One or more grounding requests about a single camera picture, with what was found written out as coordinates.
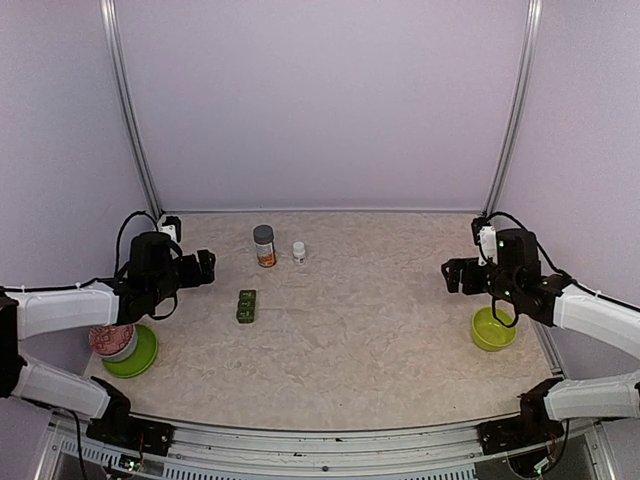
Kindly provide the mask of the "small white pill bottle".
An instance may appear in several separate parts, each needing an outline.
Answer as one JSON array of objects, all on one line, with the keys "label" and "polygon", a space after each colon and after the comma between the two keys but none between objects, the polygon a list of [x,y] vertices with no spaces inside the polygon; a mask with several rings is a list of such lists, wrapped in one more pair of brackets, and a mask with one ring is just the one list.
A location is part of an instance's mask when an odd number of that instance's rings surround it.
[{"label": "small white pill bottle", "polygon": [[303,265],[306,263],[306,246],[301,241],[296,241],[292,245],[292,256],[297,265]]}]

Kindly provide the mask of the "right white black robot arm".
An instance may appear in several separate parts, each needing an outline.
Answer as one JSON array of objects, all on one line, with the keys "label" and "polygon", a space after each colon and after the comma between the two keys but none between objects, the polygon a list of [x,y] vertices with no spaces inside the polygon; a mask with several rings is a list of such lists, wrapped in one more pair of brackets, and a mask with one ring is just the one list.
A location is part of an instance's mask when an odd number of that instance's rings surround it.
[{"label": "right white black robot arm", "polygon": [[[449,292],[488,294],[494,303],[510,304],[516,318],[527,316],[638,357],[638,307],[592,290],[558,267],[544,274],[542,267],[552,262],[535,233],[521,222],[497,230],[491,223],[496,216],[481,215],[471,223],[478,256],[442,264]],[[588,380],[551,378],[522,395],[511,433],[518,442],[531,444],[551,423],[638,415],[637,372]]]}]

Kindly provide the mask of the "orange pill bottle grey cap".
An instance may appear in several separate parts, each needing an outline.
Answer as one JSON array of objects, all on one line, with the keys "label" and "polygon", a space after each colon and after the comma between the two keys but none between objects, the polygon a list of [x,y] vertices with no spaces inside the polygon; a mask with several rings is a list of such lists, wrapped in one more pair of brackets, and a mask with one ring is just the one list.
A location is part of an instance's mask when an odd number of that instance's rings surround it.
[{"label": "orange pill bottle grey cap", "polygon": [[271,268],[276,262],[275,235],[270,225],[262,224],[253,229],[256,256],[261,267]]}]

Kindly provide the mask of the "green weekly pill organizer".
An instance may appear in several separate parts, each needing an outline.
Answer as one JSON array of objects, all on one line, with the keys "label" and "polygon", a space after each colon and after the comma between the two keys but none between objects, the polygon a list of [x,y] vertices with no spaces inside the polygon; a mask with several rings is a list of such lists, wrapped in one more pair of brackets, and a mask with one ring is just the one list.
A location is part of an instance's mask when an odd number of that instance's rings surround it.
[{"label": "green weekly pill organizer", "polygon": [[256,317],[257,291],[255,289],[240,290],[238,294],[236,320],[240,324],[250,324]]}]

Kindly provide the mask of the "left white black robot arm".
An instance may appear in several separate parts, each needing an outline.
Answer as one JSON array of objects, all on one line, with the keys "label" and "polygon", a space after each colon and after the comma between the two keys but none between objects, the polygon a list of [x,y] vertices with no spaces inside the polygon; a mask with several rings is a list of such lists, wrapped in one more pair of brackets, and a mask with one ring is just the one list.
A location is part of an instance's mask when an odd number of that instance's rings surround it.
[{"label": "left white black robot arm", "polygon": [[157,308],[176,303],[182,289],[213,283],[215,255],[202,249],[183,253],[181,221],[135,236],[126,262],[109,278],[55,287],[1,290],[1,395],[70,410],[98,421],[121,445],[140,434],[127,397],[107,382],[90,380],[21,352],[21,341],[84,327],[128,327],[145,317],[160,321]]}]

